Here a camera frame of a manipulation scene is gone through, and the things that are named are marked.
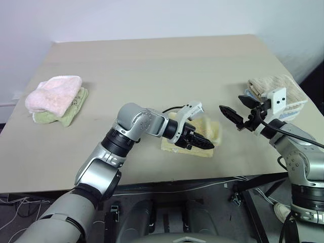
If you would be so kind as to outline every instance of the folded towel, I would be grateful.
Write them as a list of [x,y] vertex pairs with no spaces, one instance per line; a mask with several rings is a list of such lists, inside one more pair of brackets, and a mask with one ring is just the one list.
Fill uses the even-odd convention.
[[75,98],[82,84],[79,76],[57,76],[41,82],[37,89],[31,92],[25,106],[29,112],[49,111],[57,117],[62,117]]
[[65,114],[62,117],[57,117],[49,111],[33,113],[32,118],[35,123],[38,124],[48,124],[55,122],[56,120],[62,122],[64,127],[68,127],[73,118],[80,111],[85,99],[88,96],[88,90],[81,87],[76,97],[73,99],[71,105],[66,110]]
[[[169,118],[174,119],[176,113],[170,112]],[[196,132],[203,135],[205,138],[209,139],[215,147],[221,143],[221,129],[220,125],[216,121],[211,121],[206,115],[202,115],[201,118],[197,118],[192,121],[187,121],[191,125],[196,127]],[[200,157],[213,157],[213,149],[201,149],[197,147],[192,147],[191,150],[180,148],[172,143],[169,143],[166,138],[162,138],[161,149],[174,153],[186,153],[191,155],[196,155]]]
[[[255,99],[256,101],[259,101],[251,92],[249,89],[244,90],[244,94],[247,96],[250,96],[251,98]],[[293,120],[297,115],[299,114],[299,111],[293,111],[290,112],[286,111],[285,113],[280,114],[279,119],[284,121]]]
[[278,76],[253,78],[248,81],[248,89],[259,101],[268,92],[283,87],[287,89],[287,104],[282,113],[300,111],[307,102],[307,95],[290,76],[282,74]]

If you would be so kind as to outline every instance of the beige tabletop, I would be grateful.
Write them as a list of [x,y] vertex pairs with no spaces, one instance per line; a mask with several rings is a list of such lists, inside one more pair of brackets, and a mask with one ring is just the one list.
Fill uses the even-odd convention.
[[[161,138],[143,136],[121,169],[120,184],[283,172],[264,137],[235,125],[227,105],[247,117],[238,95],[249,78],[289,72],[253,35],[54,44],[0,134],[0,192],[69,189],[74,176],[127,102],[164,110],[190,100],[223,128],[213,158],[161,151]],[[89,97],[72,125],[38,125],[24,100],[39,82],[79,75]],[[324,117],[311,100],[295,125],[324,142]]]

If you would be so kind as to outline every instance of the pink towel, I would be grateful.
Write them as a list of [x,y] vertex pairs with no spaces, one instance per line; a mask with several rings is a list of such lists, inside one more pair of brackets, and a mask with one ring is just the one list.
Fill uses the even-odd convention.
[[79,76],[56,76],[41,82],[31,92],[25,106],[30,112],[49,111],[62,117],[75,98],[82,84]]

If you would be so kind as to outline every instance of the green towel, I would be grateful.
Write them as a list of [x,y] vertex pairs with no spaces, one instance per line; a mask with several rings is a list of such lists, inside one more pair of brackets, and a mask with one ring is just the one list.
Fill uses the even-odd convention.
[[32,118],[34,122],[39,124],[48,124],[59,120],[64,127],[68,127],[75,115],[80,111],[83,102],[88,96],[88,90],[81,87],[76,97],[72,101],[70,107],[66,110],[62,117],[57,117],[49,111],[33,113]]

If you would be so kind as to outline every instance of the floor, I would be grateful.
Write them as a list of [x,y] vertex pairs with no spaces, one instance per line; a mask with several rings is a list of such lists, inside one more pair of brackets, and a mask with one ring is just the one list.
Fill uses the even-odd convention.
[[[250,224],[246,215],[246,212],[243,207],[236,207],[234,204],[228,202],[229,197],[231,196],[231,187],[234,182],[228,182],[226,184],[221,183],[218,185],[213,185],[205,187],[202,189],[191,190],[181,193],[173,194],[142,194],[142,195],[123,195],[123,196],[114,196],[110,200],[106,201],[103,204],[102,210],[97,211],[95,216],[95,221],[103,221],[105,219],[105,212],[110,211],[111,204],[118,203],[121,208],[120,222],[116,224],[117,230],[122,224],[125,215],[132,208],[132,206],[138,201],[144,199],[152,199],[160,203],[166,203],[171,201],[179,200],[189,200],[189,199],[202,199],[204,205],[208,208],[211,213],[212,219],[215,222],[216,228],[220,236],[236,239],[241,243],[251,243],[256,242],[253,239],[252,231],[250,229]],[[193,188],[197,186],[202,186],[201,183],[196,184],[186,184],[179,186],[172,186],[169,190],[182,190],[184,188]],[[263,191],[266,191],[267,187],[260,187]],[[290,203],[290,183],[286,181],[280,188],[274,192],[271,196],[276,200],[284,203]],[[116,193],[124,194],[125,191],[117,191]],[[264,228],[267,232],[270,242],[278,242],[279,233],[282,224],[277,220],[273,210],[272,205],[266,202],[258,193],[251,191],[252,198],[255,202],[259,215],[262,219]],[[40,214],[46,210],[48,204],[43,203],[40,209]],[[39,204],[34,204],[33,207],[39,207]],[[27,213],[27,206],[24,205],[23,208],[19,210],[21,214]],[[15,215],[16,209],[15,206],[0,206],[0,227],[9,222],[12,217]],[[154,233],[163,233],[164,226],[162,221],[163,214],[169,214],[170,221],[170,232],[181,232],[182,231],[182,221],[180,209],[176,207],[172,208],[162,208],[157,211],[158,219],[155,225]],[[8,242],[10,237],[20,229],[28,227],[36,218],[37,212],[31,215],[28,218],[21,218],[17,216],[15,220],[10,223],[7,227],[0,231],[0,242]],[[92,233],[88,239],[88,243],[92,242],[104,242],[104,224],[102,222],[97,222],[93,225]],[[21,234],[17,234],[13,238],[13,241]]]

